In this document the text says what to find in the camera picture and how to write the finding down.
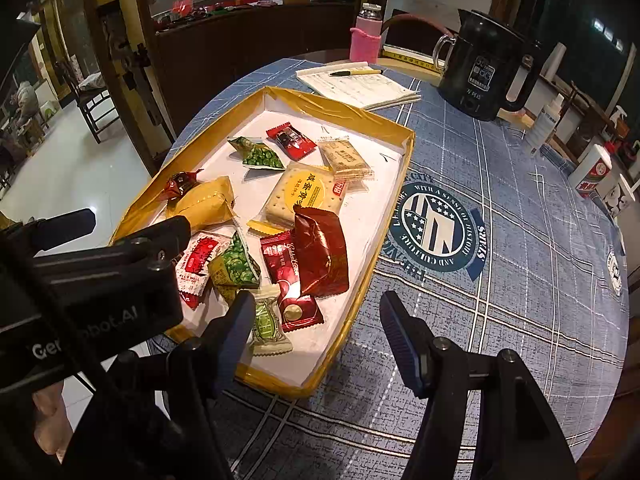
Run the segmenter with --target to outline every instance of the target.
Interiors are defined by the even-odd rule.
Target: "box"
[[[363,181],[364,190],[348,192],[340,210],[340,223],[347,240],[350,289],[338,296],[318,298],[324,324],[287,333],[294,345],[293,352],[260,357],[245,352],[236,370],[236,376],[251,386],[287,397],[306,397],[318,387],[344,345],[367,292],[414,148],[413,131],[337,101],[305,92],[265,87],[220,116],[162,168],[129,207],[112,241],[162,219],[164,203],[156,202],[154,197],[172,174],[200,168],[204,170],[199,174],[199,180],[228,174],[236,197],[234,210],[238,223],[246,235],[249,252],[260,263],[262,283],[269,283],[260,252],[260,235],[249,231],[246,222],[260,211],[280,173],[242,167],[226,139],[240,135],[264,138],[286,166],[289,157],[279,145],[267,140],[266,130],[287,121],[312,140],[319,140],[326,131],[336,136],[347,135],[376,171],[374,180]],[[301,162],[321,165],[319,150]],[[217,228],[223,232],[228,225],[212,226],[208,230]],[[193,335],[184,326],[171,329],[167,334],[177,342]]]

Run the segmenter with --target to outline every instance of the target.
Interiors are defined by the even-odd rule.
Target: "snack packet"
[[[181,198],[187,194],[187,192],[196,186],[198,181],[196,176],[202,170],[198,171],[181,171],[169,177],[166,181],[166,185],[156,200],[174,200],[175,198]]]
[[[257,217],[247,225],[267,235],[291,229],[293,206],[315,207],[338,214],[346,194],[346,183],[336,181],[330,171],[290,162],[262,206]]]
[[[216,289],[228,306],[231,306],[236,300],[236,295],[238,294],[238,290],[240,290],[238,287],[232,285],[216,285]]]
[[[284,123],[267,130],[267,135],[270,139],[277,140],[278,144],[293,160],[300,160],[318,146],[291,126],[291,123]]]
[[[229,247],[231,238],[201,231],[191,237],[187,249],[175,266],[175,277],[181,298],[191,310],[201,303],[209,281],[207,264]]]
[[[300,276],[292,231],[260,238],[260,246],[271,281],[280,285],[278,307],[282,316],[282,331],[291,332],[324,323],[316,299],[311,296],[300,297]]]
[[[338,215],[299,205],[294,211],[300,294],[328,296],[349,290],[347,245]]]
[[[249,254],[239,230],[231,244],[209,264],[209,274],[214,285],[232,285],[242,288],[260,286],[260,266]]]
[[[357,180],[373,176],[373,170],[348,139],[320,140],[322,156],[333,170],[335,177],[342,180]]]
[[[227,140],[242,155],[244,167],[254,170],[284,170],[276,152],[262,142],[262,139],[236,137]]]
[[[251,343],[254,355],[276,355],[291,352],[293,345],[282,331],[278,310],[279,285],[250,290],[255,298],[255,322]]]
[[[166,217],[183,215],[191,224],[191,233],[206,226],[220,224],[234,216],[234,192],[228,176],[203,182],[188,191],[180,200],[168,202]]]

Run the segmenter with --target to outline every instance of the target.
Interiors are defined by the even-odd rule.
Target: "kettle handle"
[[[527,78],[524,80],[522,84],[522,88],[520,89],[520,93],[515,101],[509,101],[506,97],[504,98],[504,104],[502,108],[507,110],[508,112],[517,112],[524,108],[524,105],[527,103],[527,99],[531,95],[533,91],[533,87],[536,85],[538,81],[538,76],[540,75],[540,70],[542,69],[542,56],[540,56],[540,50],[538,47],[534,46],[534,52],[526,52],[524,54],[529,54],[533,61],[531,63],[531,70],[527,74]]]
[[[444,67],[440,68],[440,64],[438,63],[438,56],[440,56],[440,50],[442,49],[445,43],[450,43],[451,46],[449,47],[449,51],[447,52],[447,59],[444,62]],[[436,42],[436,45],[433,47],[433,65],[436,69],[436,72],[439,72],[440,74],[445,73],[445,70],[447,69],[447,65],[449,64],[449,57],[451,57],[451,52],[453,51],[453,46],[455,44],[456,44],[456,38],[452,38],[451,36],[448,36],[448,35],[442,36]]]

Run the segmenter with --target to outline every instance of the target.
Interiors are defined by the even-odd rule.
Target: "paper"
[[[369,68],[366,61],[343,63],[298,70],[296,76],[320,95],[364,110],[378,110],[420,100],[420,94],[382,74],[330,75],[340,70],[366,68]]]

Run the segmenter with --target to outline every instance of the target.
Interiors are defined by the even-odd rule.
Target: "white bottle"
[[[546,142],[556,127],[556,124],[558,124],[563,100],[564,97],[562,97],[562,94],[558,94],[553,101],[544,105],[536,117],[533,126],[524,136],[524,140],[530,148],[530,156],[534,156],[538,152],[540,146]]]

